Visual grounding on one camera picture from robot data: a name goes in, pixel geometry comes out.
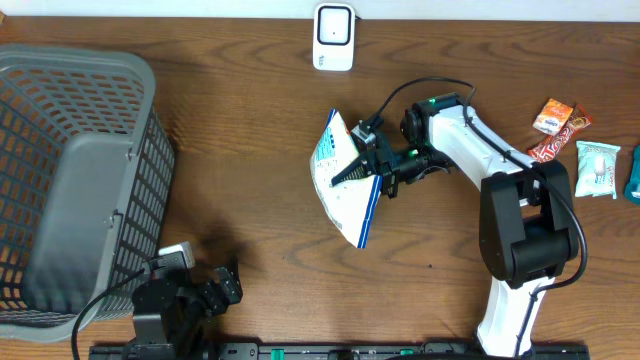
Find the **gray plastic basket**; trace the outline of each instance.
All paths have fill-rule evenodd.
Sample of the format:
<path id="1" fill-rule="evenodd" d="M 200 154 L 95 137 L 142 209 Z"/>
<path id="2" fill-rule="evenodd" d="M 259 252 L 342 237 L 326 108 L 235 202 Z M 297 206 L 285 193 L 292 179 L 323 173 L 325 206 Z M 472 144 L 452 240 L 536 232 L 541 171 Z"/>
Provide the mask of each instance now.
<path id="1" fill-rule="evenodd" d="M 140 58 L 0 46 L 0 337 L 67 338 L 154 255 L 174 153 Z M 129 314 L 141 280 L 87 314 Z"/>

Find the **wooden table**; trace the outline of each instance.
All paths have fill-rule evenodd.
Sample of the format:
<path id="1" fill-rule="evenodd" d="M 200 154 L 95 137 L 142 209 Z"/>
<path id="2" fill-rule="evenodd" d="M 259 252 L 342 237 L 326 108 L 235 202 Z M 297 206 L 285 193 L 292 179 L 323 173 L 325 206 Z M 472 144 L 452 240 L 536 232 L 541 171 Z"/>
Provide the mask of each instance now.
<path id="1" fill-rule="evenodd" d="M 327 113 L 350 126 L 399 84 L 444 75 L 477 85 L 474 106 L 507 142 L 543 138 L 531 122 L 549 96 L 584 104 L 577 137 L 622 146 L 618 200 L 575 200 L 590 246 L 586 275 L 550 293 L 534 339 L 584 340 L 594 359 L 640 353 L 640 208 L 621 199 L 640 143 L 640 26 L 634 24 L 359 21 L 352 71 L 316 71 L 310 20 L 14 18 L 0 43 L 126 51 L 149 62 L 155 105 L 177 140 L 163 244 L 190 241 L 201 265 L 240 258 L 242 303 L 219 331 L 264 342 L 422 342 L 469 337 L 490 275 L 478 251 L 479 194 L 461 173 L 434 174 L 382 199 L 368 248 L 357 250 L 317 199 L 309 157 Z M 412 102 L 449 91 L 409 88 Z M 576 147 L 559 159 L 576 181 Z M 568 264 L 563 278 L 577 267 Z M 80 350 L 133 337 L 128 318 L 95 323 Z M 68 342 L 0 341 L 0 358 L 67 359 Z"/>

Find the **candy wrapper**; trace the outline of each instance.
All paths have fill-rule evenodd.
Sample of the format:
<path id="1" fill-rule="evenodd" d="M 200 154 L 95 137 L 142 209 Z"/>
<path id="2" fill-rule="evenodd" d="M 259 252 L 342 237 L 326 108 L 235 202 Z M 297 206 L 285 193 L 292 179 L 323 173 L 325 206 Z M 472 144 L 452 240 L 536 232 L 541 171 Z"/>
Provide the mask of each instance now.
<path id="1" fill-rule="evenodd" d="M 575 133 L 591 125 L 592 122 L 593 118 L 584 111 L 581 105 L 577 105 L 569 121 L 557 135 L 547 136 L 527 153 L 541 163 L 553 160 Z"/>
<path id="2" fill-rule="evenodd" d="M 572 111 L 571 106 L 549 99 L 533 122 L 533 127 L 547 135 L 556 135 L 567 122 Z"/>

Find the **white snack bag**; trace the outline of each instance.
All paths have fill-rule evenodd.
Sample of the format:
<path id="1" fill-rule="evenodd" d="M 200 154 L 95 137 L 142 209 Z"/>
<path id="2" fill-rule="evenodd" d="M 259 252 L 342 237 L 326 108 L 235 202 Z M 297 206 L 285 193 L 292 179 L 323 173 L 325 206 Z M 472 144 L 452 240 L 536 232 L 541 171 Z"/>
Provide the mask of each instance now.
<path id="1" fill-rule="evenodd" d="M 331 179 L 359 155 L 340 113 L 331 109 L 324 133 L 311 155 L 311 177 L 329 219 L 353 246 L 367 246 L 382 177 L 372 175 L 331 186 Z"/>
<path id="2" fill-rule="evenodd" d="M 576 141 L 578 147 L 578 184 L 576 197 L 616 194 L 616 156 L 620 146 Z"/>

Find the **green connector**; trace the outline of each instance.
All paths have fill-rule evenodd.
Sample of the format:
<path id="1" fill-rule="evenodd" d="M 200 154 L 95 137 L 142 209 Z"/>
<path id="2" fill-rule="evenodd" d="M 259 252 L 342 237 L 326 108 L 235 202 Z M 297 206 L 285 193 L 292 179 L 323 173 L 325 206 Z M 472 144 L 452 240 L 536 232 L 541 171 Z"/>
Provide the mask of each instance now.
<path id="1" fill-rule="evenodd" d="M 271 350 L 271 360 L 284 360 L 284 350 Z"/>

